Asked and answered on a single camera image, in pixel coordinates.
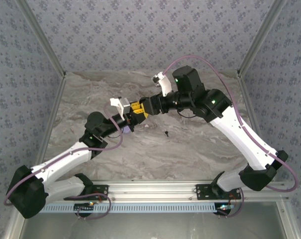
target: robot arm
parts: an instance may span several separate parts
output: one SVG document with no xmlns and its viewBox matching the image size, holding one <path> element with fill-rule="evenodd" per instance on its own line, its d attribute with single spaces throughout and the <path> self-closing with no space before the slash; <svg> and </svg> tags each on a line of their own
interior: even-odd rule
<svg viewBox="0 0 301 239">
<path fill-rule="evenodd" d="M 168 78 L 158 74 L 152 80 L 162 88 L 162 93 L 143 97 L 138 102 L 132 103 L 129 103 L 126 98 L 111 99 L 111 105 L 116 106 L 119 111 L 112 116 L 112 119 L 120 128 L 129 127 L 134 131 L 134 126 L 143 122 L 149 115 L 165 114 L 169 110 L 190 109 L 197 117 L 211 123 L 227 136 L 248 161 L 247 166 L 226 173 L 221 172 L 211 184 L 213 192 L 222 195 L 242 186 L 255 191 L 262 190 L 276 175 L 281 164 L 255 145 L 237 122 L 231 101 L 220 90 L 206 90 L 195 69 L 189 66 L 181 67 L 173 72 L 173 77 L 178 87 L 176 92 L 172 91 Z M 288 156 L 284 151 L 271 148 L 244 121 L 243 123 L 252 136 L 270 153 L 277 155 L 282 161 L 287 160 Z M 93 112 L 88 116 L 85 128 L 85 133 L 79 142 L 65 152 L 30 169 L 22 166 L 16 170 L 8 192 L 23 178 L 40 170 L 18 186 L 8 197 L 25 218 L 36 215 L 46 203 L 92 192 L 92 183 L 83 174 L 56 182 L 77 165 L 100 154 L 101 151 L 92 148 L 104 149 L 107 146 L 104 138 L 117 131 L 112 121 L 106 119 L 100 112 Z M 43 169 L 63 155 L 66 156 Z"/>
</svg>

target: patterned wallpaper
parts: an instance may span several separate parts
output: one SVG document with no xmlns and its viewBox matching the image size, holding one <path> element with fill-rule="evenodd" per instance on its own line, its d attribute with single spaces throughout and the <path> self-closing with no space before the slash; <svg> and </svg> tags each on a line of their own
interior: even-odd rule
<svg viewBox="0 0 301 239">
<path fill-rule="evenodd" d="M 299 175 L 292 204 L 301 226 L 301 0 L 288 1 L 244 79 L 263 138 L 290 155 Z"/>
<path fill-rule="evenodd" d="M 239 67 L 272 0 L 28 2 L 66 71 L 160 69 L 187 54 L 225 70 Z"/>
<path fill-rule="evenodd" d="M 0 0 L 0 238 L 11 212 L 4 195 L 35 160 L 59 82 L 15 1 Z"/>
</svg>

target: marble surface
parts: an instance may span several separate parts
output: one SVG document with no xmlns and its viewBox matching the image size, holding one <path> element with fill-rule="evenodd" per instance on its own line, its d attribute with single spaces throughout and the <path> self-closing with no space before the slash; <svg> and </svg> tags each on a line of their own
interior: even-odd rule
<svg viewBox="0 0 301 239">
<path fill-rule="evenodd" d="M 76 72 L 67 73 L 66 85 L 55 119 L 45 160 L 63 152 L 84 133 L 89 113 L 101 111 L 112 97 L 127 97 L 137 101 L 157 94 L 150 77 L 158 71 Z M 213 72 L 199 72 L 207 89 L 221 89 Z M 236 73 L 224 72 L 224 78 L 234 92 L 240 112 L 248 120 Z M 115 107 L 109 107 L 116 114 Z M 191 116 L 189 110 L 183 114 Z M 108 146 L 119 138 L 106 138 Z M 185 119 L 176 111 L 149 116 L 124 135 L 122 145 L 102 152 L 91 161 L 71 170 L 63 178 L 82 172 L 91 179 L 213 179 L 220 171 L 232 170 L 245 163 L 243 155 L 217 129 L 201 118 Z"/>
</svg>

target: metal corner post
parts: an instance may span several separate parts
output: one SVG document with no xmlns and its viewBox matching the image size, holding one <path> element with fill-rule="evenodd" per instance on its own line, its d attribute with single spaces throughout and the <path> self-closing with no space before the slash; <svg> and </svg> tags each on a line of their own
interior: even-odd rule
<svg viewBox="0 0 301 239">
<path fill-rule="evenodd" d="M 44 155 L 46 152 L 46 148 L 51 136 L 51 132 L 52 132 L 52 128 L 53 128 L 53 123 L 57 114 L 57 110 L 59 108 L 59 104 L 62 98 L 62 94 L 63 94 L 63 90 L 64 90 L 64 86 L 65 86 L 65 77 L 63 76 L 58 90 L 57 90 L 57 94 L 55 96 L 55 100 L 54 100 L 54 105 L 52 107 L 51 110 L 51 114 L 49 116 L 48 119 L 48 123 L 44 132 L 44 136 L 39 148 L 39 152 L 37 154 L 36 160 L 35 160 L 35 165 L 41 163 L 44 159 Z M 6 226 L 6 231 L 4 234 L 4 239 L 18 239 L 20 237 L 22 228 L 23 228 L 23 224 L 24 224 L 24 217 L 19 213 L 19 211 L 17 209 L 13 209 L 10 215 L 10 219 L 9 222 Z"/>
<path fill-rule="evenodd" d="M 20 8 L 22 14 L 24 15 L 25 20 L 29 24 L 29 26 L 32 28 L 32 31 L 34 32 L 37 40 L 43 47 L 44 52 L 46 53 L 47 57 L 50 59 L 54 69 L 61 75 L 61 77 L 64 76 L 64 70 L 63 67 L 58 60 L 52 46 L 50 45 L 48 39 L 46 38 L 42 28 L 40 27 L 40 24 L 38 23 L 34 13 L 32 12 L 32 9 L 30 8 L 29 4 L 26 2 L 26 0 L 15 0 L 16 4 Z"/>
<path fill-rule="evenodd" d="M 257 122 L 256 116 L 255 116 L 255 113 L 254 113 L 254 109 L 253 109 L 253 106 L 252 106 L 252 103 L 251 103 L 251 99 L 250 99 L 250 96 L 249 96 L 248 90 L 246 88 L 243 77 L 239 75 L 238 76 L 238 81 L 239 81 L 239 85 L 240 85 L 240 88 L 241 88 L 241 92 L 242 92 L 243 100 L 244 100 L 244 103 L 245 103 L 245 107 L 247 109 L 247 112 L 248 112 L 248 115 L 249 115 L 249 118 L 250 118 L 251 127 L 261 137 L 260 127 L 259 127 L 259 124 Z"/>
<path fill-rule="evenodd" d="M 244 76 L 249 66 L 253 62 L 257 52 L 261 48 L 266 36 L 270 32 L 272 26 L 274 25 L 278 15 L 280 14 L 282 8 L 284 7 L 287 0 L 274 0 L 267 15 L 265 16 L 258 32 L 256 33 L 250 48 L 248 49 L 245 57 L 238 69 L 240 76 Z"/>
</svg>

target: black bracket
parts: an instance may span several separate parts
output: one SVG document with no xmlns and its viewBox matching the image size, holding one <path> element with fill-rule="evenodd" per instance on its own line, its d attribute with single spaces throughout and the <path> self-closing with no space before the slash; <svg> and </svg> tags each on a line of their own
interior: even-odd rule
<svg viewBox="0 0 301 239">
<path fill-rule="evenodd" d="M 87 213 L 78 213 L 80 217 L 85 218 L 92 214 L 89 212 L 92 212 L 94 210 L 94 206 L 90 206 L 89 203 L 77 203 L 74 204 L 73 210 L 76 212 L 76 216 L 78 211 L 87 211 Z"/>
<path fill-rule="evenodd" d="M 108 185 L 91 185 L 90 186 L 90 192 L 89 193 L 82 193 L 82 195 L 87 195 L 87 194 L 93 194 L 93 193 L 103 193 L 108 196 Z M 65 201 L 107 201 L 107 198 L 102 197 L 102 196 L 90 196 L 87 198 L 79 198 L 79 199 L 72 199 L 72 198 L 65 198 Z"/>
<path fill-rule="evenodd" d="M 211 184 L 197 184 L 196 194 L 198 200 L 239 200 L 241 199 L 240 189 L 233 189 L 230 192 L 222 192 L 222 194 L 215 194 L 212 191 Z"/>
</svg>

